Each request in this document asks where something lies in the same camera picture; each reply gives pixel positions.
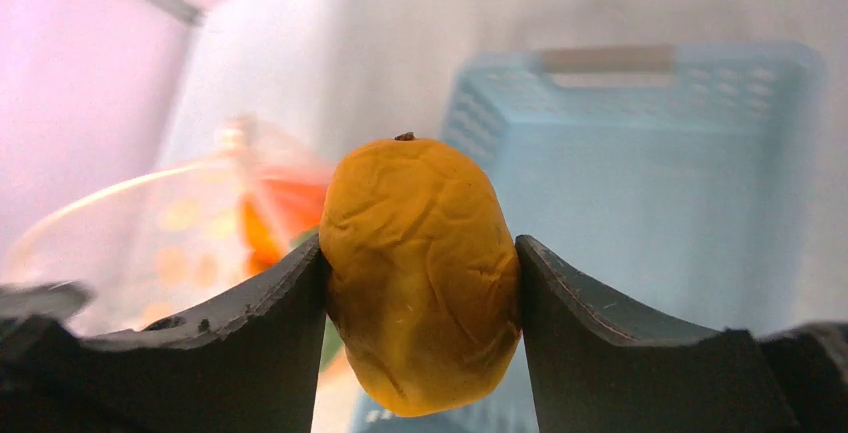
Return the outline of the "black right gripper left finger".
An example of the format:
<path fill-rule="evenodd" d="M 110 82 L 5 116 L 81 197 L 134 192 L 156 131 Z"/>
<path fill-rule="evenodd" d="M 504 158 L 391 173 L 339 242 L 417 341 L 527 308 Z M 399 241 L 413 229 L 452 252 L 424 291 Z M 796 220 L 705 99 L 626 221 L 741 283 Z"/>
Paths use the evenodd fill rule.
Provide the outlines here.
<path fill-rule="evenodd" d="M 5 432 L 307 432 L 327 263 L 309 239 L 268 271 L 142 331 L 1 322 Z"/>

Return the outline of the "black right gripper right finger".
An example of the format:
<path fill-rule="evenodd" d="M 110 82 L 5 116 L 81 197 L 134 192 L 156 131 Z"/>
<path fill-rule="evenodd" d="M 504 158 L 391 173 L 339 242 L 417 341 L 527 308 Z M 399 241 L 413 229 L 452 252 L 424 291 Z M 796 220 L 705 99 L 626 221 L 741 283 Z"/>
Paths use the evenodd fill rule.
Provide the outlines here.
<path fill-rule="evenodd" d="M 847 326 L 758 337 L 667 315 L 519 236 L 522 322 L 543 432 L 843 432 Z"/>

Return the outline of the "clear dotted zip top bag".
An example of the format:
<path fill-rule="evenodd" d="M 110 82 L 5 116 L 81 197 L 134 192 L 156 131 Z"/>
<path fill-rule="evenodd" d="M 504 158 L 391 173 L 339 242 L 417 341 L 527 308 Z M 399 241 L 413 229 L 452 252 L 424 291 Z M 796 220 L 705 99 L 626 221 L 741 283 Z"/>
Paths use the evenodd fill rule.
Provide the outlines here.
<path fill-rule="evenodd" d="M 271 122 L 229 120 L 206 155 L 110 186 L 37 222 L 12 246 L 1 283 L 75 283 L 70 330 L 141 330 L 252 277 L 240 198 L 270 212 L 260 179 L 328 184 L 331 165 Z"/>

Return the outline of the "yellow round fruit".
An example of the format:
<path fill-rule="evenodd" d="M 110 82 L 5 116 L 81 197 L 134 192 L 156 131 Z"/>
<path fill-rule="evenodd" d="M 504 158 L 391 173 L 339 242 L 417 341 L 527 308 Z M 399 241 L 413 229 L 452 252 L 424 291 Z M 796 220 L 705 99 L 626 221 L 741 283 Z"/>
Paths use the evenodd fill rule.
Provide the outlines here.
<path fill-rule="evenodd" d="M 520 264 L 481 167 L 404 133 L 351 151 L 319 226 L 326 308 L 363 389 L 404 417 L 491 393 L 521 338 Z"/>

